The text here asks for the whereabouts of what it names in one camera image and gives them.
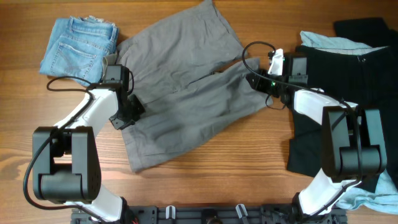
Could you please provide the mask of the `grey cotton shorts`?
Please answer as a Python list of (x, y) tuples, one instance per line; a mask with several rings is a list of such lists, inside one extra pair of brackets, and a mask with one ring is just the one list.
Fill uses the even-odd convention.
[(144, 107), (122, 131), (131, 170), (139, 172), (206, 143), (270, 102), (248, 76), (258, 58), (243, 46), (212, 1), (178, 12), (121, 42), (116, 63), (133, 74)]

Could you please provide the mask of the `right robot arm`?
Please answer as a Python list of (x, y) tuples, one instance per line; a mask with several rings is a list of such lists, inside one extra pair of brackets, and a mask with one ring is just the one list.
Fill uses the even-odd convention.
[(253, 74), (266, 81), (266, 93), (320, 124), (321, 168), (310, 185), (294, 198), (294, 217), (309, 221), (331, 212), (334, 204), (365, 178), (378, 175), (387, 165), (380, 113), (338, 100), (320, 88), (309, 88), (304, 73), (286, 65), (306, 65), (305, 58), (288, 61), (281, 50), (268, 53), (270, 67)]

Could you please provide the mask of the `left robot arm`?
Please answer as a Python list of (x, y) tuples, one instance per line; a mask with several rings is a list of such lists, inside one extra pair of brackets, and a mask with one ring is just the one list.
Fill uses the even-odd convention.
[(23, 193), (44, 210), (75, 208), (94, 223), (137, 223), (124, 198), (101, 183), (96, 136), (106, 122), (123, 130), (145, 112), (133, 95), (132, 72), (110, 65), (98, 83), (83, 90), (82, 102), (54, 126), (41, 126), (32, 135), (32, 160), (25, 172)]

